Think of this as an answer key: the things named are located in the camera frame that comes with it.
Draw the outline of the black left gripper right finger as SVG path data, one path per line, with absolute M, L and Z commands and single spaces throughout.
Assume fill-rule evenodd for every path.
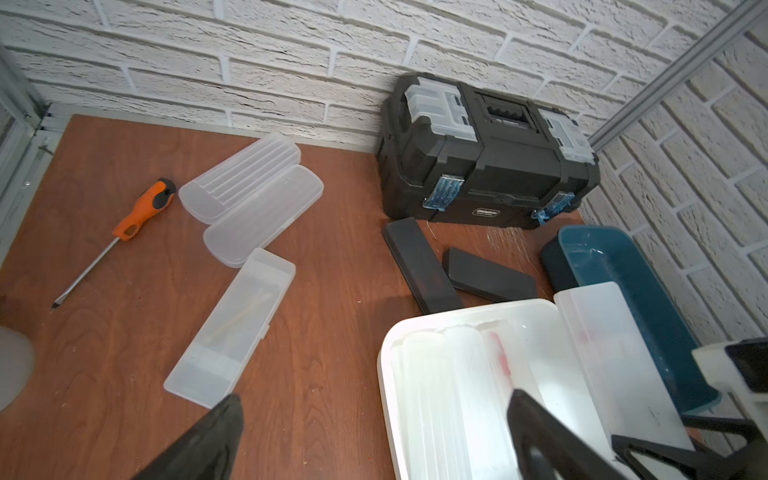
M 624 479 L 524 390 L 506 415 L 522 479 Z

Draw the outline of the wide translucent pencil case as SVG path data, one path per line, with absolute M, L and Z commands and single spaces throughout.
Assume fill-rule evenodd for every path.
M 628 304 L 614 282 L 554 296 L 573 344 L 576 402 L 563 423 L 626 479 L 637 479 L 614 452 L 624 436 L 691 451 L 683 427 Z

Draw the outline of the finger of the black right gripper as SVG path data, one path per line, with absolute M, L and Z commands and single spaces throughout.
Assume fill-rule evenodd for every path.
M 641 479 L 655 475 L 638 460 L 640 455 L 658 461 L 687 479 L 765 479 L 767 477 L 767 441 L 755 422 L 746 419 L 684 415 L 682 423 L 707 431 L 742 437 L 746 445 L 722 456 L 699 441 L 692 451 L 631 437 L 613 435 L 611 445 L 620 461 Z

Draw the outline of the small translucent pencil case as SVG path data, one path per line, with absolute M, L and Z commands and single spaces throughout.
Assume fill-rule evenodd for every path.
M 525 328 L 509 321 L 480 324 L 480 332 L 489 358 L 497 395 L 506 410 L 514 390 L 523 390 L 543 402 L 526 348 Z

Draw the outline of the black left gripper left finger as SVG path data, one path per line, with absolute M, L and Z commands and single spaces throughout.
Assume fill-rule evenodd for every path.
M 134 479 L 229 479 L 243 429 L 240 396 L 229 394 Z

